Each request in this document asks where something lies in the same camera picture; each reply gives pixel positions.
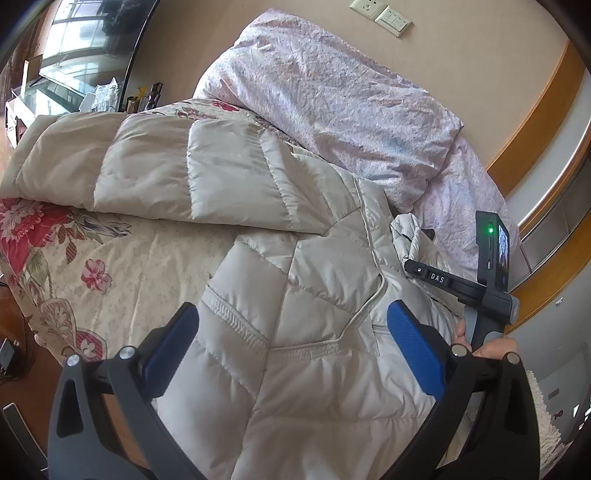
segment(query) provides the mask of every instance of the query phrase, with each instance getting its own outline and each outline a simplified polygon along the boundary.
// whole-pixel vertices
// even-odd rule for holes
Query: light switch panel
[[[382,13],[378,15],[375,22],[390,33],[399,37],[404,33],[408,26],[412,23],[407,18],[404,18],[400,13],[391,7],[386,7]]]
[[[384,11],[386,5],[379,0],[355,0],[350,8],[373,21]]]

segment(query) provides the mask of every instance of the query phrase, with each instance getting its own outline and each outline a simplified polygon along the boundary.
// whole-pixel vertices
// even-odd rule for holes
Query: blue gripper pad
[[[421,325],[402,300],[390,304],[387,322],[421,389],[439,401],[446,387],[444,366],[421,332],[433,328]]]
[[[164,395],[198,330],[197,307],[185,302],[166,327],[150,332],[150,335],[154,332],[157,343],[150,348],[142,365],[142,393],[145,398],[152,399]]]

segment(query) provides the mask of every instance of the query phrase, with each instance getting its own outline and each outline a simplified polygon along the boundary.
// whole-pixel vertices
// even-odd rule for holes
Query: finger
[[[468,340],[466,340],[465,336],[456,337],[456,339],[453,341],[453,343],[459,343],[460,345],[465,346],[468,349],[468,351],[470,353],[472,353],[472,345],[470,345]]]
[[[462,319],[458,323],[456,323],[456,336],[463,337],[465,334],[466,334],[466,321]]]
[[[474,356],[500,360],[509,352],[518,353],[519,347],[513,338],[503,337],[486,342],[474,352]]]

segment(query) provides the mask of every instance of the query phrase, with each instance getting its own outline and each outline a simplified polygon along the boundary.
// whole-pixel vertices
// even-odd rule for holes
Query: white puffer jacket
[[[461,307],[409,280],[401,262],[452,266],[412,215],[392,220],[381,187],[257,125],[40,118],[0,196],[252,227],[209,281],[199,333],[157,401],[210,480],[377,479],[434,404],[386,313],[403,299],[450,342]]]

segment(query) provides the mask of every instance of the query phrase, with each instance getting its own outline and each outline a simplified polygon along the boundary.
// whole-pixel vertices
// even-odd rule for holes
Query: charger
[[[0,373],[2,375],[11,375],[10,372],[10,365],[14,360],[16,354],[16,350],[12,345],[12,342],[5,338],[2,346],[0,346]]]

